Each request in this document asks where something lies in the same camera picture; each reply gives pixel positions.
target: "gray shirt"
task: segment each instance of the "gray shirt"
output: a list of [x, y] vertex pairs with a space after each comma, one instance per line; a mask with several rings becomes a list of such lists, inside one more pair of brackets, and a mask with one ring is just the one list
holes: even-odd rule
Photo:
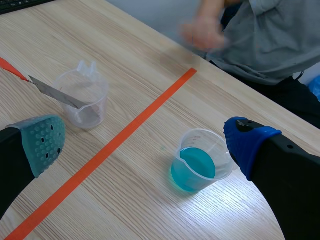
[[208, 58], [222, 70], [276, 85], [320, 62], [320, 0], [248, 0], [224, 31], [230, 47]]

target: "measuring cup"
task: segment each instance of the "measuring cup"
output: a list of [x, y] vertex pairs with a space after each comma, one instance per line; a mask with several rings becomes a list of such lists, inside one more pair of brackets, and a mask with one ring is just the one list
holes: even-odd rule
[[192, 129], [181, 139], [171, 166], [175, 183], [198, 192], [228, 177], [234, 168], [225, 141], [212, 131]]
[[96, 62], [86, 66], [82, 60], [78, 67], [57, 78], [53, 87], [84, 103], [81, 109], [61, 104], [69, 121], [82, 129], [98, 126], [106, 115], [106, 103], [109, 85], [107, 80], [97, 72]]

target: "keyboard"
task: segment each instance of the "keyboard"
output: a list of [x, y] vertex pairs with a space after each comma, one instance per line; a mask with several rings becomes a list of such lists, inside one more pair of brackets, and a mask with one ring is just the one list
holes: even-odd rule
[[0, 15], [45, 4], [55, 0], [0, 0]]

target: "orange tape strip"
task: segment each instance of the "orange tape strip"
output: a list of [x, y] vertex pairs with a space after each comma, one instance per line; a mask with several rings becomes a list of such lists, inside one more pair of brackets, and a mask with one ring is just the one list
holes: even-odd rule
[[172, 97], [197, 71], [191, 68], [168, 90], [126, 126], [114, 139], [88, 161], [62, 187], [36, 209], [5, 240], [26, 238], [53, 210], [55, 210], [90, 174], [94, 172], [125, 140], [127, 140], [152, 114]]

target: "wooden table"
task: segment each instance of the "wooden table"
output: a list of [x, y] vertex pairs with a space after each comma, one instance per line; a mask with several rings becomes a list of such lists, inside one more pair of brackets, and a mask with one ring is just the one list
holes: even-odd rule
[[[52, 84], [80, 60], [97, 61], [110, 91], [105, 121], [92, 130], [66, 119], [63, 154], [16, 199], [0, 222], [4, 239], [190, 67], [198, 72], [55, 209], [27, 239], [283, 240], [266, 200], [239, 170], [196, 195], [172, 187], [180, 137], [243, 116], [283, 131], [320, 155], [320, 131], [104, 0], [58, 0], [0, 16], [0, 57]], [[58, 102], [0, 70], [2, 127]]]

